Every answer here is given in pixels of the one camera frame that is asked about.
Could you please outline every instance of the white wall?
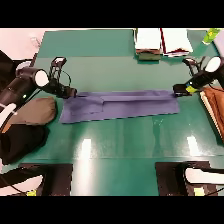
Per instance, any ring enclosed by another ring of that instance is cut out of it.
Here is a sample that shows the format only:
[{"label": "white wall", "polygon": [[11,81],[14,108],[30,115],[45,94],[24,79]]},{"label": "white wall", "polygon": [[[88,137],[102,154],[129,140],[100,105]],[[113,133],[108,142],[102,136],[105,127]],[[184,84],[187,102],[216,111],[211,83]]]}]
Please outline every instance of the white wall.
[{"label": "white wall", "polygon": [[33,46],[30,40],[31,34],[35,35],[41,42],[45,31],[77,29],[80,30],[80,28],[0,28],[0,50],[12,59],[33,58],[33,55],[38,52],[38,47]]}]

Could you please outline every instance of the green table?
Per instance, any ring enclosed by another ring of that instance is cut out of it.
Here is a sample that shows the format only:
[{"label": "green table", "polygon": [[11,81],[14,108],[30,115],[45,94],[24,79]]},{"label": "green table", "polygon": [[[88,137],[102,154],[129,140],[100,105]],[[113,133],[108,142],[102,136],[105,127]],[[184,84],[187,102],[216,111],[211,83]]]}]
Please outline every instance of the green table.
[{"label": "green table", "polygon": [[[188,33],[193,56],[218,55],[213,44],[201,43],[204,31]],[[47,32],[35,67],[48,71],[56,56],[67,58],[63,70],[79,92],[172,89],[190,78],[182,58],[138,62],[131,30]],[[61,81],[67,84],[67,76]],[[200,97],[178,101],[176,115],[64,125],[58,122],[63,101],[57,99],[59,114],[48,125],[47,144],[20,162],[73,163],[71,195],[158,195],[157,161],[209,160],[223,168],[223,144]]]}]

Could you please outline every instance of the black chair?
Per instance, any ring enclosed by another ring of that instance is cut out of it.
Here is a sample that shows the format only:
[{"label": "black chair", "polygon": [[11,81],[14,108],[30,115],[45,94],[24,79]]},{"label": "black chair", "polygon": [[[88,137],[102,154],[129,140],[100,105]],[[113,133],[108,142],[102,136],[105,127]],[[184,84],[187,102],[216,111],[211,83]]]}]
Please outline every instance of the black chair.
[{"label": "black chair", "polygon": [[32,59],[12,60],[0,51],[0,92],[16,77],[16,68],[19,64]]}]

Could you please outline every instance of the purple-blue towel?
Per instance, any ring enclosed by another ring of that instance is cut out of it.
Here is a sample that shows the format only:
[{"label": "purple-blue towel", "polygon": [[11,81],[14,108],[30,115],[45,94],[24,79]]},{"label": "purple-blue towel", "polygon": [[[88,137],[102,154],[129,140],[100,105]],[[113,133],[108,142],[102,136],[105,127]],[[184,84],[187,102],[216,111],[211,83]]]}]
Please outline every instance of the purple-blue towel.
[{"label": "purple-blue towel", "polygon": [[81,92],[64,100],[61,123],[179,113],[169,90],[134,92]]}]

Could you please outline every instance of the yellow label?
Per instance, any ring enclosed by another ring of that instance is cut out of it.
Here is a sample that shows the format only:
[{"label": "yellow label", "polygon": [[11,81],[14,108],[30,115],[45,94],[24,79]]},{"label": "yellow label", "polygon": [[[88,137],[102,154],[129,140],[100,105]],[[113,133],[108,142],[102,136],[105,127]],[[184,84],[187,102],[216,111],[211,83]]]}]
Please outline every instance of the yellow label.
[{"label": "yellow label", "polygon": [[203,187],[194,188],[194,194],[195,196],[205,196],[204,188]]},{"label": "yellow label", "polygon": [[194,92],[197,91],[197,89],[193,88],[192,86],[188,86],[188,87],[186,88],[186,90],[187,90],[189,93],[194,93]]},{"label": "yellow label", "polygon": [[34,191],[27,192],[26,195],[27,196],[37,196],[37,191],[34,190]]}]

